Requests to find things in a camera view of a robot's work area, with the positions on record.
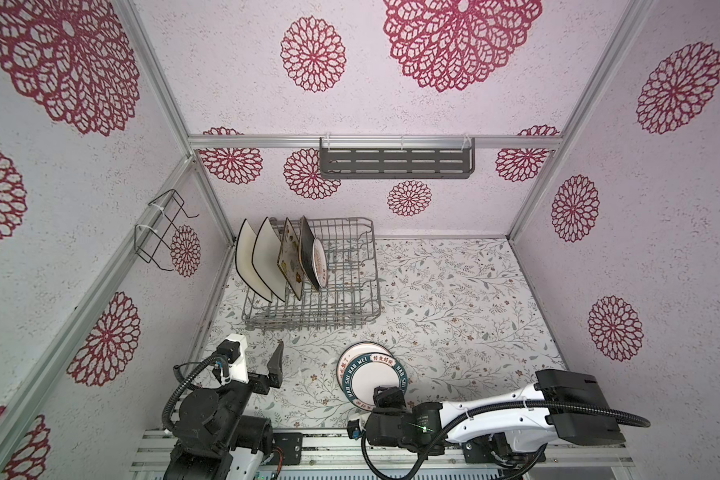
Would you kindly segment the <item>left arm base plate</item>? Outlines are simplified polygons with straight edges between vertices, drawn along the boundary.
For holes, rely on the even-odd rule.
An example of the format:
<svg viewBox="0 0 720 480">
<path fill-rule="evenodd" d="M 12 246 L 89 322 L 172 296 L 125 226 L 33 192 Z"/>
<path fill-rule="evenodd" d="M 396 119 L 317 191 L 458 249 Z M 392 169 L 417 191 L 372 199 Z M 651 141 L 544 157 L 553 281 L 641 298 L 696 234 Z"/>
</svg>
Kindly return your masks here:
<svg viewBox="0 0 720 480">
<path fill-rule="evenodd" d="M 277 467 L 300 465 L 304 434 L 276 432 L 273 436 L 272 456 L 268 465 Z"/>
</svg>

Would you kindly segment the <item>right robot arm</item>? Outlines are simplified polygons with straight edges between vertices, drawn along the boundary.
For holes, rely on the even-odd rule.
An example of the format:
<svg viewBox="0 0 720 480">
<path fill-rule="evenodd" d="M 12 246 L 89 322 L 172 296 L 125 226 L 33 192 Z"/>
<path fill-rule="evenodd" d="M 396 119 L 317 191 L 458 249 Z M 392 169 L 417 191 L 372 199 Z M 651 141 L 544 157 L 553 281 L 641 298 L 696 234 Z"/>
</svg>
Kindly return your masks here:
<svg viewBox="0 0 720 480">
<path fill-rule="evenodd" d="M 555 440 L 577 446 L 620 445 L 625 441 L 622 427 L 650 425 L 642 416 L 611 408 L 594 376 L 544 369 L 523 388 L 473 401 L 410 407 L 401 388 L 378 387 L 372 410 L 349 420 L 347 434 L 359 441 L 366 465 L 378 478 L 385 475 L 373 464 L 371 447 L 415 454 L 405 475 L 411 479 L 426 460 L 458 445 L 468 461 L 494 464 L 501 478 L 520 479 L 544 459 Z"/>
</svg>

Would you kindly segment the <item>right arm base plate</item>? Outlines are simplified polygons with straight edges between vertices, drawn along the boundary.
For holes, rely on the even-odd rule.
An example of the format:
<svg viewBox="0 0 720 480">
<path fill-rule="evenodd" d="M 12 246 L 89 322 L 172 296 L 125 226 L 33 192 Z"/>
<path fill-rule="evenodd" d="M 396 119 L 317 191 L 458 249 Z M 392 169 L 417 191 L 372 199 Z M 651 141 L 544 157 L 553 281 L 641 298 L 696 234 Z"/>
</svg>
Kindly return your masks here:
<svg viewBox="0 0 720 480">
<path fill-rule="evenodd" d="M 467 464 L 493 464 L 516 469 L 527 464 L 539 450 L 516 452 L 510 448 L 504 433 L 494 433 L 469 440 L 461 445 Z"/>
</svg>

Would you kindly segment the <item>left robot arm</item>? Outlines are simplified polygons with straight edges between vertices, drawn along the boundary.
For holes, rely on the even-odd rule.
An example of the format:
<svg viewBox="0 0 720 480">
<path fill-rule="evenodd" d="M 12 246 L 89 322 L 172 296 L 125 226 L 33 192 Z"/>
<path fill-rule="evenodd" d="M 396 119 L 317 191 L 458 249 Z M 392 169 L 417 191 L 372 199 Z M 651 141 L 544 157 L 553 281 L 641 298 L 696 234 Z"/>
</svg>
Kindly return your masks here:
<svg viewBox="0 0 720 480">
<path fill-rule="evenodd" d="M 280 341 L 265 375 L 245 366 L 242 336 L 222 341 L 186 375 L 174 367 L 178 387 L 166 402 L 163 427 L 176 438 L 165 479 L 254 479 L 260 466 L 275 460 L 280 476 L 286 454 L 276 445 L 271 420 L 247 416 L 254 394 L 266 396 L 283 381 Z"/>
</svg>

